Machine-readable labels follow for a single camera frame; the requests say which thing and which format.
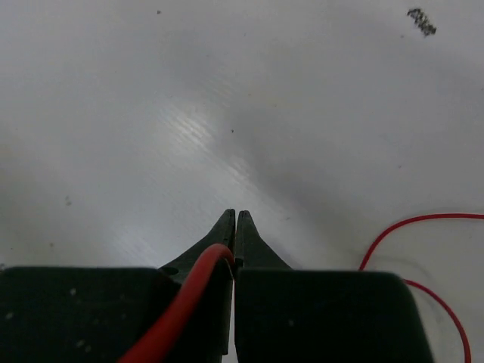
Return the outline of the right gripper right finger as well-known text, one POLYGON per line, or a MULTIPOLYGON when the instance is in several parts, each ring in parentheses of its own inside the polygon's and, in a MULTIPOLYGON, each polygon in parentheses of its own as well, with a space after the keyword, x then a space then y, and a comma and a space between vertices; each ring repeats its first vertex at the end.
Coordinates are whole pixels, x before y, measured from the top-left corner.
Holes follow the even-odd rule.
POLYGON ((417 305, 387 272, 291 268, 240 212, 234 338, 240 362, 431 362, 417 305))

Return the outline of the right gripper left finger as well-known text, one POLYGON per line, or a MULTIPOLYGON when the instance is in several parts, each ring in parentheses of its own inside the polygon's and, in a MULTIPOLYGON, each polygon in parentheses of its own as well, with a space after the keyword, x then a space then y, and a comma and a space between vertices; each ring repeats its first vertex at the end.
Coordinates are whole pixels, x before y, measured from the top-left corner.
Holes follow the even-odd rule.
POLYGON ((235 211, 160 268, 16 266, 1 272, 3 362, 115 362, 163 314, 202 252, 234 248, 235 211))

